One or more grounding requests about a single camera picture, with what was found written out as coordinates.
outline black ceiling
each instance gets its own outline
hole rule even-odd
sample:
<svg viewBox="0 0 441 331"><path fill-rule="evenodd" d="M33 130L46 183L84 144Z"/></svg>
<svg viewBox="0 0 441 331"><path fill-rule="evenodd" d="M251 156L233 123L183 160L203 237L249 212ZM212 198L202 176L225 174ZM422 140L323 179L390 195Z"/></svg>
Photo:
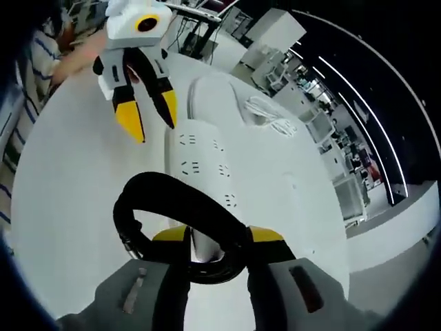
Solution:
<svg viewBox="0 0 441 331"><path fill-rule="evenodd" d="M419 1L418 6L403 1L255 1L242 0L239 6L252 17L260 18L269 8L301 10L329 20L360 36L382 54L408 81L436 128L441 128L438 111L435 71L435 10ZM316 66L324 82L334 93L347 99L357 96L346 83L330 70L322 56L356 87L387 131L410 183L438 178L440 158L430 128L415 99L399 78L373 52L354 38L301 14L293 16L307 31L302 45L294 45L308 66ZM370 125L374 140L382 134ZM377 141L380 148L384 142ZM383 152L392 159L390 152Z"/></svg>

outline wall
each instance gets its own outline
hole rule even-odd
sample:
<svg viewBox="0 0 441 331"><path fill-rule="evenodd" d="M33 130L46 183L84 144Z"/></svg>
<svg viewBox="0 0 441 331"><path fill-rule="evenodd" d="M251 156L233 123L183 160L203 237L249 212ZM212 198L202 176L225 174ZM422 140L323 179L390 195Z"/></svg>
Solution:
<svg viewBox="0 0 441 331"><path fill-rule="evenodd" d="M348 230L350 271L375 267L408 250L436 226L439 217L438 183L425 182L419 192ZM366 227L365 232L354 233Z"/></svg>

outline black strap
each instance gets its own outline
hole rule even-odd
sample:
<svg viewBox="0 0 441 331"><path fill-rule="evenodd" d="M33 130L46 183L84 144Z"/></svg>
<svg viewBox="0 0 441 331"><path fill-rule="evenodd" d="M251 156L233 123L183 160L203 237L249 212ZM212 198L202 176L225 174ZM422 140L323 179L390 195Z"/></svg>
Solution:
<svg viewBox="0 0 441 331"><path fill-rule="evenodd" d="M247 228L223 206L201 191L157 172L144 172L131 178L114 205L113 217L122 240L129 241L141 254L149 253L150 240L141 232L133 210L160 214L206 234L225 252L215 263L190 263L197 283L220 283L239 274L245 267L243 248ZM209 278L210 270L216 274Z"/></svg>

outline black cable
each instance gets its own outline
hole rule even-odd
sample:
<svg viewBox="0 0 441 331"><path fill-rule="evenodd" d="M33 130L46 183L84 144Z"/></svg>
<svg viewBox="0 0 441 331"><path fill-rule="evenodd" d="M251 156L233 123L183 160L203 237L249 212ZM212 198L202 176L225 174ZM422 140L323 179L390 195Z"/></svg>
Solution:
<svg viewBox="0 0 441 331"><path fill-rule="evenodd" d="M224 17L227 17L228 14L229 14L229 12L232 11L232 9L233 9L233 7L231 7L231 8L228 10L228 12L225 13L225 16L224 16ZM218 27L218 30L216 31L216 34L214 35L213 47L212 47L212 60L211 60L210 63L209 63L210 65L213 64L213 58L214 58L214 46L216 45L216 40L217 40L217 38L218 38L218 33L219 33L219 30L222 28L223 22L225 22L224 19L223 19L222 22L220 23L220 25L219 25L219 27Z"/></svg>
<svg viewBox="0 0 441 331"><path fill-rule="evenodd" d="M180 26L179 26L178 32L176 33L176 39L173 41L173 43L172 43L170 46L168 46L167 50L169 50L169 49L174 45L174 43L176 43L176 42L178 43L178 51L179 51L179 48L181 48L181 47L179 46L179 41L178 41L178 39L179 39L179 37L183 34L184 29L185 29L185 25L187 24L187 22L185 22L185 25L183 26L184 19L185 19L185 18L182 18L182 21L181 21L181 24L180 24Z"/></svg>
<svg viewBox="0 0 441 331"><path fill-rule="evenodd" d="M213 46L212 46L212 60L210 61L210 65L213 64L213 58L214 58L214 46L216 45L216 40L218 38L218 33L219 30L221 29L222 24L219 26L218 30L216 31L216 34L214 35L214 40L213 40Z"/></svg>

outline white table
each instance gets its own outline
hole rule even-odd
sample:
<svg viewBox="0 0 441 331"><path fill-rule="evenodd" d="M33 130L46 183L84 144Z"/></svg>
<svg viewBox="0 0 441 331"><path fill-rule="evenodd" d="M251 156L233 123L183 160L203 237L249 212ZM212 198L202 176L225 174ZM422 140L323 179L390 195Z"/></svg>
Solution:
<svg viewBox="0 0 441 331"><path fill-rule="evenodd" d="M187 116L192 79L215 70L179 54L170 54L167 65L178 97L179 120ZM228 77L245 94L263 97ZM93 300L97 285L129 259L114 228L113 204L135 174L164 171L165 124L143 86L136 87L136 94L146 144L135 144L118 126L112 104L105 101L91 70L86 70L57 90L21 155L12 197L14 248L30 289L54 317L82 310ZM277 219L259 201L245 204L244 211L253 224L282 233L298 257L312 259L341 282L347 295L346 237L337 197L306 128L299 132L298 145L292 148L304 159L298 160L292 176L287 175L288 183L298 188L293 204L297 221ZM253 183L255 176L251 172L240 181ZM262 178L259 185L270 192L279 184ZM288 206L292 197L276 198ZM139 219L150 237L168 227L167 220L157 215L146 213ZM289 225L288 233L283 224ZM229 283L192 285L186 330L253 330L246 280L244 271Z"/></svg>

